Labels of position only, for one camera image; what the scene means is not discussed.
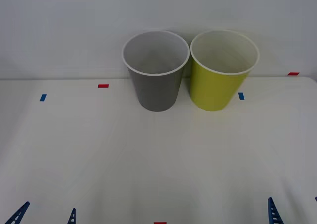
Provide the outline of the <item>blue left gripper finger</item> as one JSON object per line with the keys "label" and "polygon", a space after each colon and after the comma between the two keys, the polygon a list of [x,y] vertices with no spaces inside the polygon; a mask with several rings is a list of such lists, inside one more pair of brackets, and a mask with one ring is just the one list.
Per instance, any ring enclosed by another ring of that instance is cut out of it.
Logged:
{"label": "blue left gripper finger", "polygon": [[27,201],[5,222],[5,224],[20,224],[29,206],[30,202]]}
{"label": "blue left gripper finger", "polygon": [[76,224],[76,209],[73,208],[67,224]]}

